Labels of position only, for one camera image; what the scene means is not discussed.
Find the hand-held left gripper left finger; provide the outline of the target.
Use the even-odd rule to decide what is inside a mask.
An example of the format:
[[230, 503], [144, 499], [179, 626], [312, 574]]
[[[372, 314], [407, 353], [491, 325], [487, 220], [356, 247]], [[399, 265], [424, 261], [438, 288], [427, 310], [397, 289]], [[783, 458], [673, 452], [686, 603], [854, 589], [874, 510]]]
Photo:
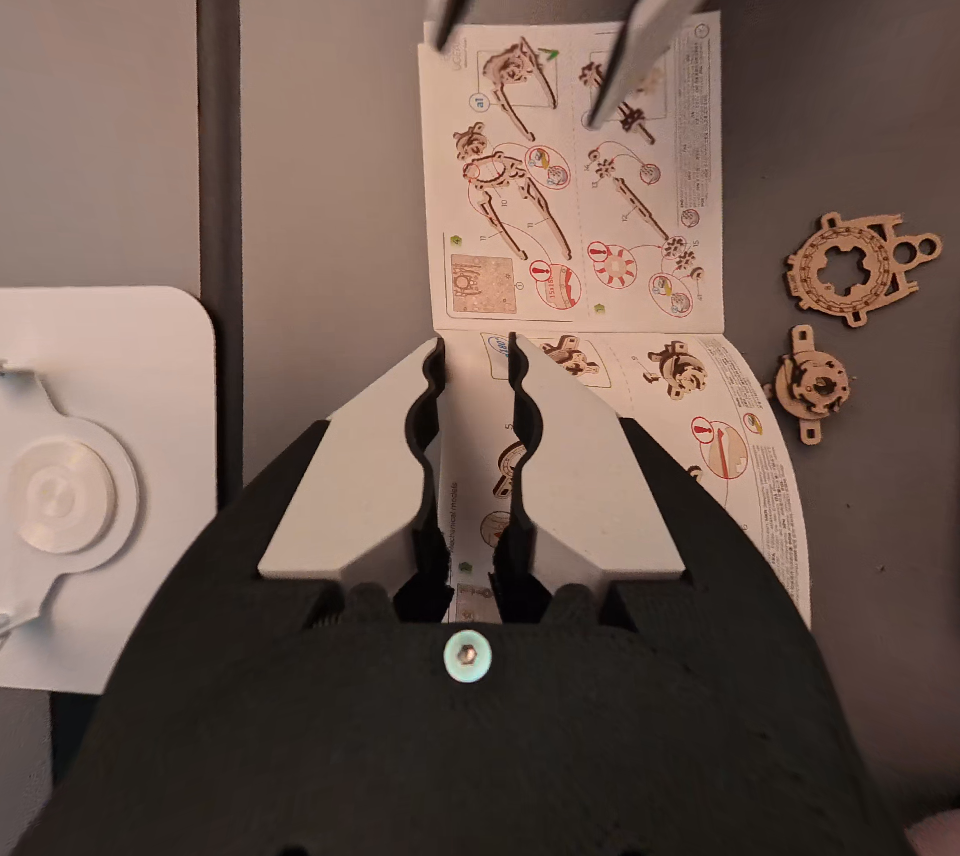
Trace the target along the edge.
[[268, 579], [382, 587], [401, 620], [443, 620], [450, 551], [438, 524], [446, 387], [442, 337], [425, 342], [326, 421], [258, 563]]

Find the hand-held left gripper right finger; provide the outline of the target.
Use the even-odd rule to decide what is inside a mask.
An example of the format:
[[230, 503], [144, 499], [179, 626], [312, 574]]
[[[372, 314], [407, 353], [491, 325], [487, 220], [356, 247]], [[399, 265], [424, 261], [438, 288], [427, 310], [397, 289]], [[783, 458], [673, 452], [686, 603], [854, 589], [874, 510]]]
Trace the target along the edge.
[[540, 620], [565, 586], [675, 581], [685, 565], [606, 400], [512, 332], [512, 426], [523, 452], [489, 581], [502, 620]]

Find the wooden hub assembly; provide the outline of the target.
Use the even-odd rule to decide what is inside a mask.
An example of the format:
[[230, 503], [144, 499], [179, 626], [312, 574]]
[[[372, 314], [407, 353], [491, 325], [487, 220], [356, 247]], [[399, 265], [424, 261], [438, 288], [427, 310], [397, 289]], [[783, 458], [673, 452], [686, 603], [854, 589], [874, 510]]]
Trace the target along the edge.
[[822, 422], [847, 402], [856, 381], [834, 355], [817, 348], [813, 327], [798, 324], [789, 334], [790, 350], [779, 359], [774, 379], [763, 394], [797, 419], [805, 445], [822, 442]]

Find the wooden ring frame part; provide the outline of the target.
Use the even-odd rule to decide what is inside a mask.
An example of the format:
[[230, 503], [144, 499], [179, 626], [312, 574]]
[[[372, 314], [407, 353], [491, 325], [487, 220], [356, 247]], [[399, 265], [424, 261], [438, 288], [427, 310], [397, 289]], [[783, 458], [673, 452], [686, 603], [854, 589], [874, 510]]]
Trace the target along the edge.
[[[898, 214], [845, 219], [838, 212], [822, 215], [821, 226], [786, 258], [786, 283], [802, 310], [840, 318], [849, 327], [863, 326], [871, 311], [888, 306], [918, 290], [907, 274], [938, 258], [942, 238], [935, 234], [899, 235]], [[830, 252], [861, 253], [865, 279], [840, 294], [822, 279]]]

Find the folded instruction leaflet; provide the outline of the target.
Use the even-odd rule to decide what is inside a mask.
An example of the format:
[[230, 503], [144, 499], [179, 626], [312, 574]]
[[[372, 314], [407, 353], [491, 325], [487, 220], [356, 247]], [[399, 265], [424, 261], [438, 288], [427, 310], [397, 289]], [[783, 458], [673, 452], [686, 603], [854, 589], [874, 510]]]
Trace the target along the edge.
[[431, 303], [446, 343], [449, 617], [499, 621], [488, 574], [523, 455], [508, 381], [518, 332], [701, 483], [809, 625], [784, 436], [724, 336], [721, 14], [689, 17], [592, 130], [617, 33], [469, 25], [445, 53], [418, 48]]

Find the white mounting plate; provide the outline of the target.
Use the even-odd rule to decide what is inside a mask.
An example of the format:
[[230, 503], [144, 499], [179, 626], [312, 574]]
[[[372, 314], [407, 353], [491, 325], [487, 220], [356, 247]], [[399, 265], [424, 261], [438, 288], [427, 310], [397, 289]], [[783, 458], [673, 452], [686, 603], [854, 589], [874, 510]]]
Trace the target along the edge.
[[1, 291], [2, 687], [100, 694], [217, 509], [215, 340], [162, 286]]

